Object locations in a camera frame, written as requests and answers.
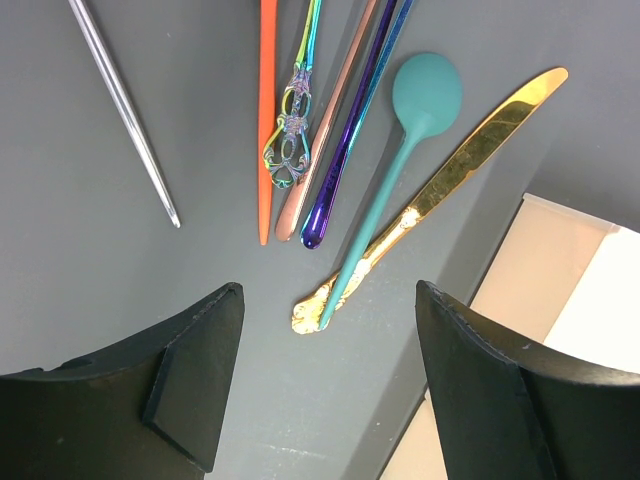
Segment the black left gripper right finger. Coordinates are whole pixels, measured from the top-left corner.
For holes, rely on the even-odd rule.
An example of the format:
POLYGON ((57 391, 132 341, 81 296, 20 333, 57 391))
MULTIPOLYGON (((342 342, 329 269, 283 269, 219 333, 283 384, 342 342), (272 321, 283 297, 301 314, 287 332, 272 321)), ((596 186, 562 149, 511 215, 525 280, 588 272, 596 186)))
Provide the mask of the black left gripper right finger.
POLYGON ((415 314, 449 478, 638 478, 638 374, 551 349, 431 282, 417 282, 415 314))

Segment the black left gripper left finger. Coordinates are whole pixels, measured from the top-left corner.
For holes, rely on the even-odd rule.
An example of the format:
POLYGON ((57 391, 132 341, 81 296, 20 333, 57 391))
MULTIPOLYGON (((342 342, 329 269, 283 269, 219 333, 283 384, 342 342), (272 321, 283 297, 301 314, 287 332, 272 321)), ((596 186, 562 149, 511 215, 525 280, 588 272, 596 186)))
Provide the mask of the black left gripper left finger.
POLYGON ((230 282, 57 368, 1 378, 5 479, 201 479, 215 464, 244 321, 230 282))

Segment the rose copper spoon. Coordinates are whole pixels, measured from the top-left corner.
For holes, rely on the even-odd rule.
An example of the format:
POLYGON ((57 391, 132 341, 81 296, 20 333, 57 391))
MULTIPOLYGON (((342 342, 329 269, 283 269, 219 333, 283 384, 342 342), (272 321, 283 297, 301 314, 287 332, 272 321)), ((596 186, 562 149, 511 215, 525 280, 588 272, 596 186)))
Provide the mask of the rose copper spoon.
POLYGON ((371 24, 376 8, 377 1, 368 1, 366 3, 348 53, 345 56, 340 73, 335 81, 325 113, 319 123, 318 130, 311 147, 310 167, 307 172, 300 176, 291 187, 290 193, 276 223, 275 235, 279 241, 288 241, 297 227, 304 202, 310 192, 314 175, 320 165, 321 158, 327 147, 329 135, 342 105, 344 94, 346 92, 347 81, 353 72, 357 54, 362 50, 361 45, 365 38, 365 34, 369 29, 369 25, 371 24))

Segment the teal silicone spoon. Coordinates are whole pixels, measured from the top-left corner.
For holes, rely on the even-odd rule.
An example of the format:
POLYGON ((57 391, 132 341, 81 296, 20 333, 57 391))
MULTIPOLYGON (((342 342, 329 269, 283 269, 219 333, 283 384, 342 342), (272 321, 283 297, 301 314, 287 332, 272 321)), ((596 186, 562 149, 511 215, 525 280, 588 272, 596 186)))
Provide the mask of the teal silicone spoon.
POLYGON ((393 83, 392 103, 404 137, 344 259, 319 320, 320 330, 327 327, 356 271, 413 150, 421 141, 440 135, 453 125, 462 99, 460 75, 455 66, 440 54, 414 55, 399 68, 393 83))

